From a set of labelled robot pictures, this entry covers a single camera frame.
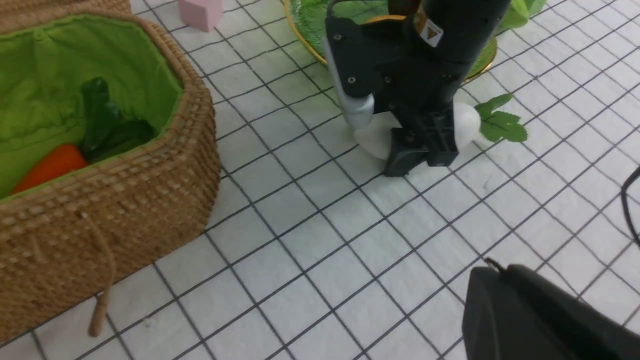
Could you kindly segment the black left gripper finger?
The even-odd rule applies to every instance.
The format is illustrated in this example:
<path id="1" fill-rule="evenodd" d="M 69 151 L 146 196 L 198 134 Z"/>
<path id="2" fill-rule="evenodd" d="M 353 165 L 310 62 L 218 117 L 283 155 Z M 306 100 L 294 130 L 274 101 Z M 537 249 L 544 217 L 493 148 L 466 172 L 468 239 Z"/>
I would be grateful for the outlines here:
<path id="1" fill-rule="evenodd" d="M 637 360 L 640 337 L 521 264 L 470 271 L 462 340 L 469 360 Z"/>

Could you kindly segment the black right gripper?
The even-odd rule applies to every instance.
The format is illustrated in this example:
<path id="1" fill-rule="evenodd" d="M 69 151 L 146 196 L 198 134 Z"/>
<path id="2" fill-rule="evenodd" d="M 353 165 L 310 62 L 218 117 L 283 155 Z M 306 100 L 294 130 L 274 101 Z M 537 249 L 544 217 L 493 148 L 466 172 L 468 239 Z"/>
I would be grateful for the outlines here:
<path id="1" fill-rule="evenodd" d="M 468 16 L 360 24 L 329 14 L 325 26 L 325 59 L 343 116 L 391 112 L 398 123 L 382 173 L 404 177 L 425 157 L 430 167 L 449 167 L 459 154 L 453 98 L 468 73 Z"/>

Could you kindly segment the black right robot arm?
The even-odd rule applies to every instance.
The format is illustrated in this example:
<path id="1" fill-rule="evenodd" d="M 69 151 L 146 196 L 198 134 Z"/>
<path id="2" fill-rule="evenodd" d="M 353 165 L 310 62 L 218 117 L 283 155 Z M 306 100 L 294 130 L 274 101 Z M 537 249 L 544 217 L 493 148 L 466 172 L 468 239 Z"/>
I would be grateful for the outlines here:
<path id="1" fill-rule="evenodd" d="M 480 110 L 458 89 L 510 7 L 508 0 L 390 0 L 402 20 L 370 23 L 335 14 L 323 52 L 346 123 L 359 145 L 385 161 L 386 177 L 422 163 L 448 167 L 480 134 Z"/>

